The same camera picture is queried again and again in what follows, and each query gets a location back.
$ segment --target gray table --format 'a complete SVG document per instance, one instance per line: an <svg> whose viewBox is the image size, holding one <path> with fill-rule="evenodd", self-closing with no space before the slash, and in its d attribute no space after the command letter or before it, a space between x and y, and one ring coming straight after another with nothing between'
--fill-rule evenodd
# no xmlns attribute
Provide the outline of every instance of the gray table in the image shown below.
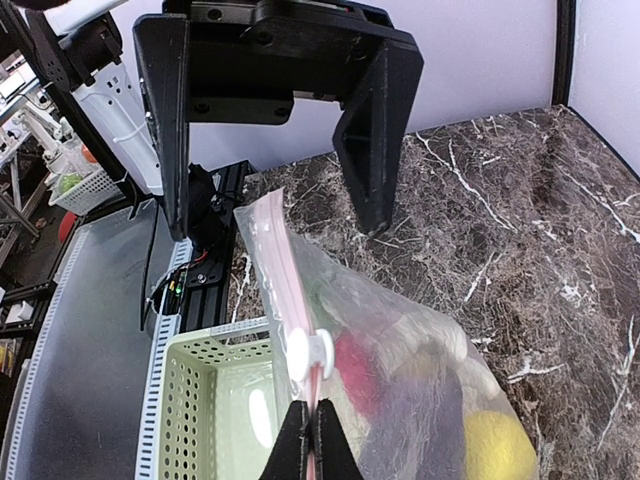
<svg viewBox="0 0 640 480"><path fill-rule="evenodd" d="M133 478L151 344L138 329L139 288L154 208L76 233L6 439L7 479ZM150 283L173 247L162 213L159 223Z"/></svg>

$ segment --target white clip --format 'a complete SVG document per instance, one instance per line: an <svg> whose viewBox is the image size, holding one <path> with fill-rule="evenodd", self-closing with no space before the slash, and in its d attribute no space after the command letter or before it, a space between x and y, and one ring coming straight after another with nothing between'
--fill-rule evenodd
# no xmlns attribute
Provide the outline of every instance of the white clip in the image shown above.
<svg viewBox="0 0 640 480"><path fill-rule="evenodd" d="M287 339L287 369L289 378L297 383L304 382L314 365L324 367L323 379L333 372L336 350L331 335L326 330L316 330L309 336L301 328L294 329Z"/></svg>

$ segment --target green vegetable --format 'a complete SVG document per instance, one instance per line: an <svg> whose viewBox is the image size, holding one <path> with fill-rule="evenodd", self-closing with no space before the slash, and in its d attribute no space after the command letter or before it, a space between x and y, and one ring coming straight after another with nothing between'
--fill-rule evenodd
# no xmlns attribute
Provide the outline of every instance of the green vegetable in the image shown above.
<svg viewBox="0 0 640 480"><path fill-rule="evenodd" d="M58 190L60 191L60 195L64 195L77 184L82 181L82 175L79 173L67 173L60 180L60 184L58 185Z"/></svg>

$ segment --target white basket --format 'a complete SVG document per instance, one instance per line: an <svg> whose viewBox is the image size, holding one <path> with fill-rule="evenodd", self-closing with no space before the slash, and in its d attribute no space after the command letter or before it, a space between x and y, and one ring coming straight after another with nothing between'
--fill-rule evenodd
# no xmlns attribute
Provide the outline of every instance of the white basket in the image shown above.
<svg viewBox="0 0 640 480"><path fill-rule="evenodd" d="M120 189L113 183L107 172L99 168L62 195L59 195L54 188L49 205L57 205L82 216L118 194Z"/></svg>

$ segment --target plastic basket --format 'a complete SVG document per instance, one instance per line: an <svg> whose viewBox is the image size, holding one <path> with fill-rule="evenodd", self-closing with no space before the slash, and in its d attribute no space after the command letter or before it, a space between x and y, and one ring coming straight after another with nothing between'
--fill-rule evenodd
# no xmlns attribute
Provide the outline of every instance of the plastic basket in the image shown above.
<svg viewBox="0 0 640 480"><path fill-rule="evenodd" d="M54 188L49 205L57 205L82 216L119 194L120 190L107 172L99 168L62 195L59 195Z"/></svg>
<svg viewBox="0 0 640 480"><path fill-rule="evenodd" d="M167 344L159 480L255 480L277 437L271 341L225 345L224 338L239 333L212 332L220 328L176 335Z"/></svg>

